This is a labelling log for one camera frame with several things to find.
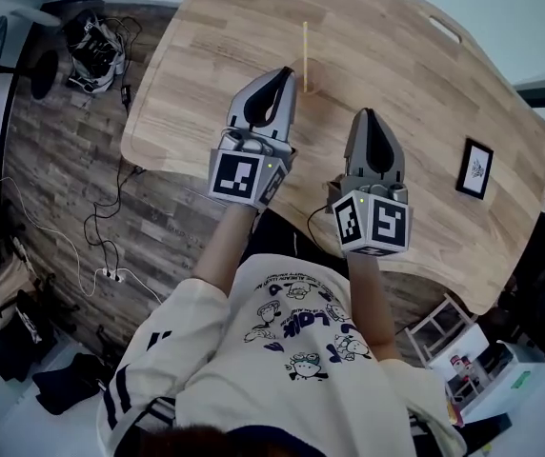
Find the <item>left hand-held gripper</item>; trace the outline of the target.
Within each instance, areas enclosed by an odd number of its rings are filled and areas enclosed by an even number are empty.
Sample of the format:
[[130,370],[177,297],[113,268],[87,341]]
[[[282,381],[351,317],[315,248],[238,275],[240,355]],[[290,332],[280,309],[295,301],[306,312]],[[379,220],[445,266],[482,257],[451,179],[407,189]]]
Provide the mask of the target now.
[[229,127],[211,149],[210,197],[255,209],[270,205],[297,155],[287,143],[295,99],[295,73],[289,67],[255,78],[233,97]]

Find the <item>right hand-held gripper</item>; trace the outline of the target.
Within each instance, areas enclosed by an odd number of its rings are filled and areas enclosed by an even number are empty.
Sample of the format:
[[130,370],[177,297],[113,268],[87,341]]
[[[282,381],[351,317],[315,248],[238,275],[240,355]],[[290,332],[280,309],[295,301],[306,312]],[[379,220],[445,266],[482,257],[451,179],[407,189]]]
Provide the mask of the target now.
[[[361,109],[353,118],[344,157],[346,175],[328,183],[328,212],[341,252],[386,257],[407,251],[412,210],[403,182],[404,153],[373,109]],[[367,166],[381,179],[364,176]]]

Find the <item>pink dimpled translucent cup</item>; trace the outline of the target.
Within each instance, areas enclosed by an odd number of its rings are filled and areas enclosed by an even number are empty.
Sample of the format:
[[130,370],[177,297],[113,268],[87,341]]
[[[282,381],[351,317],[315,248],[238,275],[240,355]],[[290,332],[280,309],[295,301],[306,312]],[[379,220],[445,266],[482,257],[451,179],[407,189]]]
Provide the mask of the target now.
[[315,95],[322,91],[327,82],[326,67],[319,60],[307,57],[296,59],[290,64],[295,75],[296,90],[303,95]]

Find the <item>yellow white striped straw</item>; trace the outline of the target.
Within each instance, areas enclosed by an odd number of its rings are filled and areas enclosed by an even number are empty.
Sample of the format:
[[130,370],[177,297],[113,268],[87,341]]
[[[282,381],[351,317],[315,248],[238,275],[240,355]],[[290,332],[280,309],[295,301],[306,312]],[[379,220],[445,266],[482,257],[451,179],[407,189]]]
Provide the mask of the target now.
[[302,76],[303,76],[303,93],[308,92],[308,69],[309,69],[309,57],[308,57],[308,21],[304,21],[302,25],[303,34],[303,59],[302,59]]

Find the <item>person's left forearm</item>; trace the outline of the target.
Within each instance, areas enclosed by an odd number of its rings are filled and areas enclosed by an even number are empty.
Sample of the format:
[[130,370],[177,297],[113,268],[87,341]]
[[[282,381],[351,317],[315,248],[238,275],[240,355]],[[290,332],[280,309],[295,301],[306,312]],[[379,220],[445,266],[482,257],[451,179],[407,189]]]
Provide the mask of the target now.
[[219,288],[229,296],[256,215],[253,207],[229,205],[196,263],[192,278]]

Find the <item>person's right forearm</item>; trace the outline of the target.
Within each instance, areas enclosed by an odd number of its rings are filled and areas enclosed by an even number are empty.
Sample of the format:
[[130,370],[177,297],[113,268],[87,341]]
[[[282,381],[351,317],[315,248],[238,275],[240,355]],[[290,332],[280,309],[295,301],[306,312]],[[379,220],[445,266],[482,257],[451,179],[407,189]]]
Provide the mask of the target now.
[[394,335],[394,318],[382,285],[377,259],[349,253],[352,319],[377,361],[400,360]]

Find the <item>black framed picture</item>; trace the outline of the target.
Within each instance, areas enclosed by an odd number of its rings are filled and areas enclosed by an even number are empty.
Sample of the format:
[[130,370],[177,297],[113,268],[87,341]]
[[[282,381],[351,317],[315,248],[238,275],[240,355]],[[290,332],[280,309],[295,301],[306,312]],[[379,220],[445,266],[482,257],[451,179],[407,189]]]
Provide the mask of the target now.
[[493,157],[494,152],[490,148],[468,137],[455,189],[483,200],[491,173]]

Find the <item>person's black trousers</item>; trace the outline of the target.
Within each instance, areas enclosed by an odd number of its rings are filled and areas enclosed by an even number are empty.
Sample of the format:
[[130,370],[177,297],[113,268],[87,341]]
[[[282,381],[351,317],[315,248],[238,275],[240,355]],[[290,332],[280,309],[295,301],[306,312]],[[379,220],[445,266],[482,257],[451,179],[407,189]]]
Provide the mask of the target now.
[[292,257],[349,277],[348,263],[344,258],[318,248],[302,231],[270,209],[258,217],[240,263],[256,254]]

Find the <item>red white cans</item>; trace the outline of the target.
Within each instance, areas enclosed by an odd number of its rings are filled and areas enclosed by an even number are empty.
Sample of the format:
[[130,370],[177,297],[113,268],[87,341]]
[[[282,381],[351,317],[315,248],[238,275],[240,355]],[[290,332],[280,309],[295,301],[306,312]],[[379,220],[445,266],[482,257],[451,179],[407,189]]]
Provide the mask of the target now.
[[462,381],[475,381],[477,379],[474,364],[470,361],[468,357],[459,357],[458,355],[454,355],[451,357],[450,363],[454,371],[461,378]]

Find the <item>person's cream printed shirt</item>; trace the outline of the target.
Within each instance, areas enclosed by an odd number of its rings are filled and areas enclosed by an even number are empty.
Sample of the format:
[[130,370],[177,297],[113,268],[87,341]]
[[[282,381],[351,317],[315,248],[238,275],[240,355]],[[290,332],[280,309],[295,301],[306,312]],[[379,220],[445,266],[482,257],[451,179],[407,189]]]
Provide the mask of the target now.
[[307,457],[415,457],[418,429],[443,457],[467,450],[441,378],[373,355],[349,281],[273,254],[241,265],[230,293],[181,282],[136,330],[98,409],[102,452],[139,422],[269,436]]

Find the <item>white storage shelf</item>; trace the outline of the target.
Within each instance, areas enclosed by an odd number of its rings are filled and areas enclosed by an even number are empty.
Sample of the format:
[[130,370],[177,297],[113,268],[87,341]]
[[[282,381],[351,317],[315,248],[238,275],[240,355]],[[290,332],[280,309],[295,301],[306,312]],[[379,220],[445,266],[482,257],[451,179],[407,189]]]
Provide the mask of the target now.
[[[475,381],[464,382],[454,371],[452,356],[474,364]],[[478,324],[472,325],[438,354],[428,368],[444,378],[450,403],[469,424],[510,412],[525,398],[531,382],[545,368],[535,348],[497,340],[489,342]]]

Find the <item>light wooden stool frame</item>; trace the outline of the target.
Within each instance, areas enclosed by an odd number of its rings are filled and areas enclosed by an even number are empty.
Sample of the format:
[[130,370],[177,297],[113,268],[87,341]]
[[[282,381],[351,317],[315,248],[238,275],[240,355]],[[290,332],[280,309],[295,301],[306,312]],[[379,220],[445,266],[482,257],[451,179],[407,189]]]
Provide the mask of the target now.
[[[453,324],[448,328],[444,328],[437,320],[438,316],[442,314],[452,316]],[[474,325],[477,318],[477,315],[469,314],[450,294],[445,293],[443,301],[436,308],[420,321],[405,328],[404,333],[413,346],[419,361],[424,368],[427,368],[443,349]],[[429,344],[420,342],[418,334],[428,328],[435,329],[436,339]]]

